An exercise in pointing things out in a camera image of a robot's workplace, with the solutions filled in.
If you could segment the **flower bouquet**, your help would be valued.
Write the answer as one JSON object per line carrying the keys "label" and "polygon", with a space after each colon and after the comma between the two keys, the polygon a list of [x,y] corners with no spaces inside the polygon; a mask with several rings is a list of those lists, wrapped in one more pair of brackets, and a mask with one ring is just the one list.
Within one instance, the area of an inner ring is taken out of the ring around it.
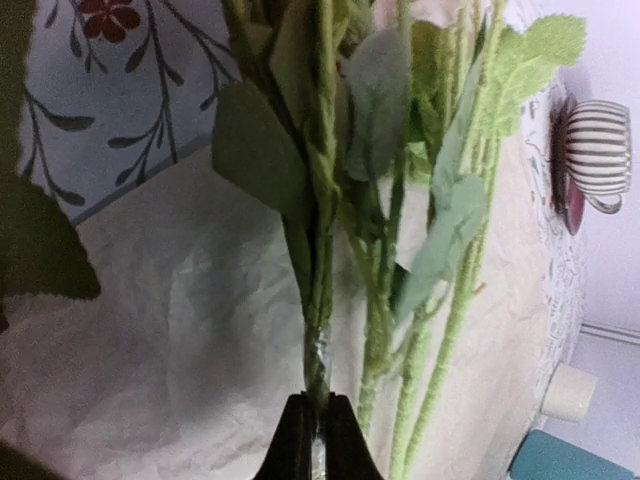
{"label": "flower bouquet", "polygon": [[345,72],[356,113],[349,175],[363,189],[350,234],[367,291],[358,418],[383,376],[401,378],[388,475],[408,477],[476,293],[500,149],[524,102],[575,64],[582,19],[523,32],[502,1],[469,1],[439,27],[395,5]]}

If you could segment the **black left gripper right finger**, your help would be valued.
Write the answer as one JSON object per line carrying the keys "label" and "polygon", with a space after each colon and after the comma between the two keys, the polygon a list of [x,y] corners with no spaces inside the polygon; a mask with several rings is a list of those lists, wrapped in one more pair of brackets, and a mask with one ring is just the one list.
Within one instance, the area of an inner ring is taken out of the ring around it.
{"label": "black left gripper right finger", "polygon": [[349,398],[335,393],[327,410],[327,479],[383,480]]}

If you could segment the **cream wrapping paper sheet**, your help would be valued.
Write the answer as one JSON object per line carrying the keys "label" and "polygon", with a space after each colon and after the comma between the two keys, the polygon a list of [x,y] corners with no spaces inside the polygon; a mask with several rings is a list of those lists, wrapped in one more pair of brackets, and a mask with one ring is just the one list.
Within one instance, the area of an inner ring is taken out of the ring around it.
{"label": "cream wrapping paper sheet", "polygon": [[[548,252],[507,140],[481,291],[412,475],[499,479],[538,409]],[[279,217],[202,148],[80,227],[92,302],[13,298],[1,436],[70,479],[248,479],[291,393],[303,326]]]}

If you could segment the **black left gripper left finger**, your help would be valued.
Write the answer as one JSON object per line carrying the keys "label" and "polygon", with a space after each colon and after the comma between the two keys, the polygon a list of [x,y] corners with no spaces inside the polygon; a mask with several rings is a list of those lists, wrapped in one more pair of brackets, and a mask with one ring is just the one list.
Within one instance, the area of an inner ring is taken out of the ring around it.
{"label": "black left gripper left finger", "polygon": [[254,480],[309,480],[313,413],[305,393],[291,394]]}

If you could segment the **teal vase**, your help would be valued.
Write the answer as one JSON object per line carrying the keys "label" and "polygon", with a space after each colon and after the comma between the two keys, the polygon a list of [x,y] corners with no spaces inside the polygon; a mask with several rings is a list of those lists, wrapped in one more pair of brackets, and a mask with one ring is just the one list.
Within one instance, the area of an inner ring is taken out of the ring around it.
{"label": "teal vase", "polygon": [[631,470],[543,430],[532,430],[509,466],[513,480],[630,480]]}

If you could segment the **white and mauve rose stem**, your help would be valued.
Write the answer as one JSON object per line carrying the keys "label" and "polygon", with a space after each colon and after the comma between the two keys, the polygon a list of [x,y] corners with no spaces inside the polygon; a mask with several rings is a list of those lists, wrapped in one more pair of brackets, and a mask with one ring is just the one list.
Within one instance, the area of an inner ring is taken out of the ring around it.
{"label": "white and mauve rose stem", "polygon": [[212,165],[281,218],[304,324],[303,375],[313,413],[311,478],[327,479],[334,236],[350,234],[361,186],[348,172],[356,135],[345,72],[367,29],[370,1],[226,1],[241,73],[224,88]]}

